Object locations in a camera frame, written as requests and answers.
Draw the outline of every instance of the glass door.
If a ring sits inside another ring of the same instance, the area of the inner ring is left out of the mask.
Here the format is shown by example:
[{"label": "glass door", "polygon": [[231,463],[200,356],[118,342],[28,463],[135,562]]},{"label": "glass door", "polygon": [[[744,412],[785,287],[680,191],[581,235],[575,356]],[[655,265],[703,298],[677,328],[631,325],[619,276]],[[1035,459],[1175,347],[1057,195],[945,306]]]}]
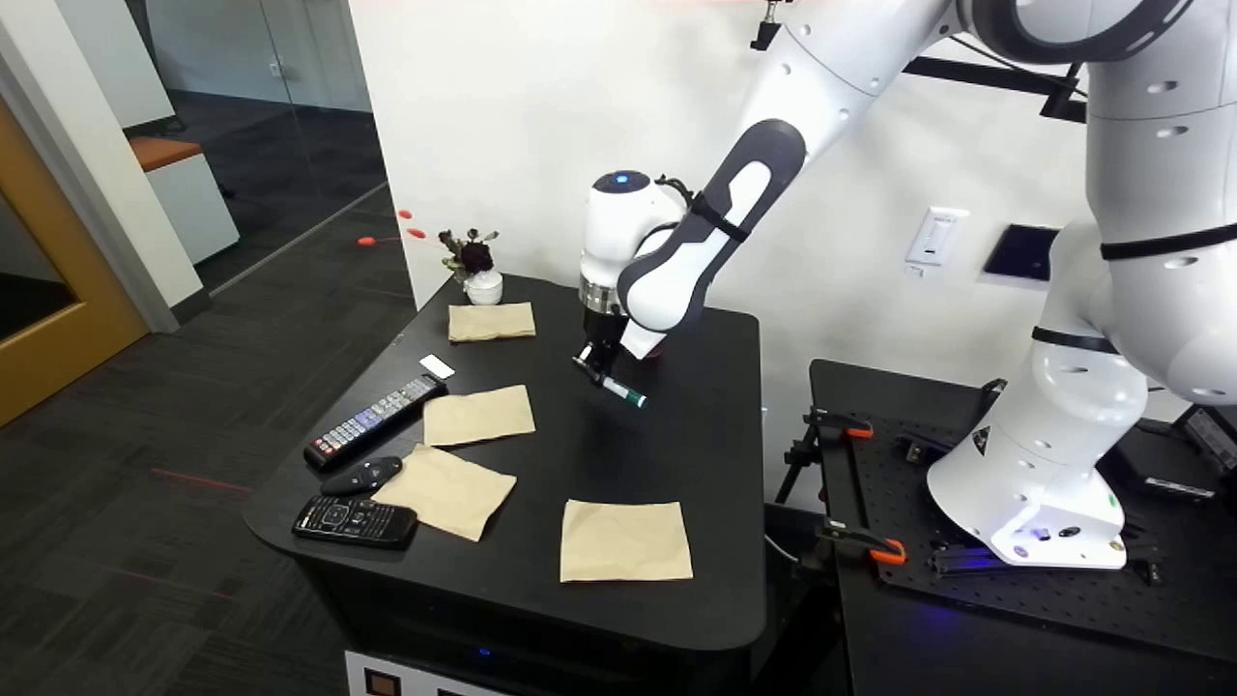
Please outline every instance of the glass door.
[{"label": "glass door", "polygon": [[137,336],[137,312],[0,102],[0,427]]},{"label": "glass door", "polygon": [[127,0],[200,143],[238,243],[195,265],[203,289],[385,183],[349,0]]}]

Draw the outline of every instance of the square napkin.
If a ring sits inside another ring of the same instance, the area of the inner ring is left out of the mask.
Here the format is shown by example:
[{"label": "square napkin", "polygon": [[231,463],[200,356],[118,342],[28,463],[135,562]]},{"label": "square napkin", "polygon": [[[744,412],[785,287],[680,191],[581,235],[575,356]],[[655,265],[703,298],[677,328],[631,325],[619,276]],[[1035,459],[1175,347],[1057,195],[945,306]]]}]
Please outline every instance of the square napkin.
[{"label": "square napkin", "polygon": [[534,306],[449,306],[449,342],[535,336]]},{"label": "square napkin", "polygon": [[470,445],[470,440],[498,440],[535,432],[530,391],[501,388],[501,391],[475,391],[475,396],[439,396],[423,401],[423,445]]},{"label": "square napkin", "polygon": [[403,471],[373,491],[373,502],[412,506],[423,525],[477,540],[508,488],[513,475],[439,449],[412,449],[403,458]]},{"label": "square napkin", "polygon": [[680,502],[581,502],[562,506],[559,584],[691,579]]}]

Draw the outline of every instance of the white wall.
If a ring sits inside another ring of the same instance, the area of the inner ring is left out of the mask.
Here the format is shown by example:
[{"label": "white wall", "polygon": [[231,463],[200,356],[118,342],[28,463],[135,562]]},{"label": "white wall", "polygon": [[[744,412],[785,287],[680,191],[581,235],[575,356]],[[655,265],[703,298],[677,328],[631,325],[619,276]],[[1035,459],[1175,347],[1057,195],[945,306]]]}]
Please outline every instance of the white wall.
[{"label": "white wall", "polygon": [[56,0],[118,129],[173,116],[148,42],[122,0]]},{"label": "white wall", "polygon": [[200,289],[200,280],[137,169],[56,4],[0,0],[0,64],[38,116],[38,129],[82,174],[90,217],[122,232],[167,306]]},{"label": "white wall", "polygon": [[[758,78],[758,0],[351,0],[399,211],[498,230],[494,259],[575,284],[584,195],[609,165],[703,187]],[[1083,129],[1038,97],[899,78],[730,259],[709,306],[761,317],[763,463],[798,439],[809,365],[950,383],[1008,375],[1044,289],[981,280],[1008,222],[1084,217]],[[968,211],[950,267],[903,267],[926,204]],[[407,235],[418,302],[439,249]]]}]

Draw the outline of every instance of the cable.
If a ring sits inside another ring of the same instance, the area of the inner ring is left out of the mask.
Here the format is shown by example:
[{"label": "cable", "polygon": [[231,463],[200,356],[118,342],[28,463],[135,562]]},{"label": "cable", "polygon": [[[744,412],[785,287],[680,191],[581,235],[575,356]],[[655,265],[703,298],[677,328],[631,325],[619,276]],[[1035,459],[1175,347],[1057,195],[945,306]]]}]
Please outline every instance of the cable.
[{"label": "cable", "polygon": [[789,552],[785,544],[778,544],[767,535],[763,535],[763,544],[767,544],[778,556],[785,556],[789,564],[798,564],[798,556]]},{"label": "cable", "polygon": [[950,42],[958,42],[962,51],[981,56],[981,58],[989,58],[989,64],[997,64],[997,67],[1012,70],[1012,75],[1026,75],[1026,78],[1057,78],[1057,75],[1024,70],[1024,67],[1008,64],[1003,56],[993,56],[993,51],[984,51],[984,48],[974,48],[974,42],[966,42],[966,39],[958,39],[958,37],[950,37]]}]

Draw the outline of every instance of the wall outlet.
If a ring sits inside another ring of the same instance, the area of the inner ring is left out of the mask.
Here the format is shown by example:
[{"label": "wall outlet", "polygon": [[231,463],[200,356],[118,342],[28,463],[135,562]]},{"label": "wall outlet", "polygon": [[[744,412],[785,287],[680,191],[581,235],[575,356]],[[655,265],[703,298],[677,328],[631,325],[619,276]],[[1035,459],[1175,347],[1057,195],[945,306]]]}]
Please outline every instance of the wall outlet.
[{"label": "wall outlet", "polygon": [[950,252],[954,252],[954,235],[966,225],[966,211],[940,211],[931,204],[913,249],[903,252],[907,267],[945,267]]}]

